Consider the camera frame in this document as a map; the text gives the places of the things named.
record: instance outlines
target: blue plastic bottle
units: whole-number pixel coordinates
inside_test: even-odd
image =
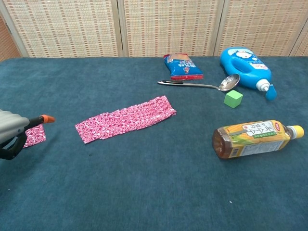
[[[244,47],[227,48],[221,54],[220,62],[228,75],[240,75],[241,85],[266,91],[267,100],[274,100],[277,97],[274,85],[270,84],[271,71],[251,50]]]

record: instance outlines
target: bottle label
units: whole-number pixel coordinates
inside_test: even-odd
[[[258,57],[249,49],[234,48],[229,49],[228,54],[237,58],[241,58],[248,62],[254,69],[268,70],[268,67],[258,59]]]
[[[231,142],[230,157],[272,152],[284,147],[290,137],[276,120],[224,127]]]

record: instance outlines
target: orange tip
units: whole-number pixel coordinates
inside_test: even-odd
[[[53,123],[55,119],[52,116],[49,115],[42,115],[44,118],[44,124]]]

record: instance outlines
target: small pink fabric piece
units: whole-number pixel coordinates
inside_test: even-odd
[[[26,131],[27,140],[24,148],[41,143],[46,140],[45,130],[42,124]]]
[[[84,143],[152,126],[175,115],[166,96],[87,119],[75,127]]]

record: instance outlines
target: blue snack bag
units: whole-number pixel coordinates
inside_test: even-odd
[[[171,72],[171,79],[189,80],[202,79],[202,71],[196,67],[187,54],[166,54],[164,61]]]

